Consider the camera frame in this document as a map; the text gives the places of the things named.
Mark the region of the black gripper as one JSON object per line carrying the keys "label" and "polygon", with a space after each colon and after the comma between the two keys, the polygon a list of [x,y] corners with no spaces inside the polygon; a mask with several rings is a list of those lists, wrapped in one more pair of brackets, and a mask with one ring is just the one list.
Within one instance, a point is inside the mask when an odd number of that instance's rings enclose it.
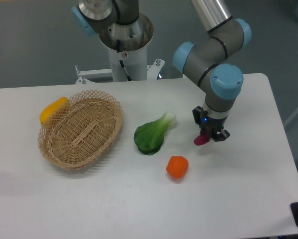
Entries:
{"label": "black gripper", "polygon": [[227,116],[220,116],[219,118],[212,116],[210,110],[204,110],[201,106],[195,107],[192,112],[195,123],[199,125],[200,132],[208,129],[210,132],[210,139],[219,142],[225,141],[230,137],[230,133],[224,129],[224,123]]}

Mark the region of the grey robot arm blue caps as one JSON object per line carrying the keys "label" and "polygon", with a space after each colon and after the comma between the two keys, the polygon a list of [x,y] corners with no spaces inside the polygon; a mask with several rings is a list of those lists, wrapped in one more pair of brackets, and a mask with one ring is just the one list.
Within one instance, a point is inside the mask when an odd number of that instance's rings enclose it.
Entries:
{"label": "grey robot arm blue caps", "polygon": [[[173,65],[205,92],[202,106],[193,110],[199,138],[224,141],[228,114],[241,91],[243,73],[225,63],[245,47],[252,36],[248,23],[235,19],[222,0],[194,0],[209,38],[204,45],[181,44]],[[109,53],[113,80],[147,80],[147,46],[153,37],[151,20],[140,13],[136,0],[81,0],[71,9],[78,26],[97,34]]]}

